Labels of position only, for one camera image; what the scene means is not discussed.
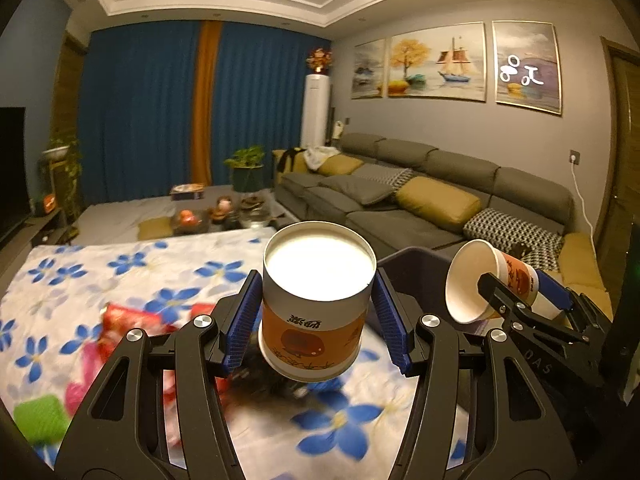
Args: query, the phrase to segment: white tower air conditioner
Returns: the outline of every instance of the white tower air conditioner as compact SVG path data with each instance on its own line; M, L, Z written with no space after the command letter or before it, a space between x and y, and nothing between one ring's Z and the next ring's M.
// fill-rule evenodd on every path
M324 146L331 87L329 76L309 74L305 79L300 147Z

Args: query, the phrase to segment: white cable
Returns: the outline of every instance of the white cable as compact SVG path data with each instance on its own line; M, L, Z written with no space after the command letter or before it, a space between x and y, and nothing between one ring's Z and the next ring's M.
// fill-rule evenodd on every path
M582 197L582 194L580 193L580 189L578 188L578 181L575 178L574 163L572 162L571 162L571 174L574 176L575 192L578 194L578 197L580 197L580 202L582 203L582 216L584 217L585 222L587 222L587 225L591 230L591 236L589 237L589 241L591 242L591 249L593 249L593 256L597 258L596 246L593 244L593 225L591 224L591 222L589 222L589 219L587 218L587 211L584 208L584 198Z

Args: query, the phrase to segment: floral blanket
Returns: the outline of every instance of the floral blanket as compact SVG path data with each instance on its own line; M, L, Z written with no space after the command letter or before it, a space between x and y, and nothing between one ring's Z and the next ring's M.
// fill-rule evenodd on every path
M34 248L0 303L0 398L40 457L53 465L66 427L102 365L96 339L107 302L181 326L193 303L234 294L251 269L262 270L271 235L267 228ZM366 328L356 363L339 378L310 386L303 402L228 399L225 416L246 478L386 479L415 385ZM168 440L178 441L175 405L165 412ZM462 461L465 434L466 413L458 410L451 465ZM184 466L179 446L170 455Z

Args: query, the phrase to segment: television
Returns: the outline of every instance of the television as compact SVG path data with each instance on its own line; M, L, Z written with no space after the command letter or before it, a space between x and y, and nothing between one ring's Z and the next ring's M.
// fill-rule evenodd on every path
M24 108L0 107L0 244L31 215L24 169Z

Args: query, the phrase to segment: picture frame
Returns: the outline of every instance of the picture frame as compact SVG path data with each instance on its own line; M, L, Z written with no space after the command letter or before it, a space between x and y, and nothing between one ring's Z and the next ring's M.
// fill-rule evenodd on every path
M354 47L351 99L381 98L385 85L386 38Z
M498 20L494 35L495 101L562 116L556 28L549 22Z
M486 102L484 22L393 36L386 56L387 95Z

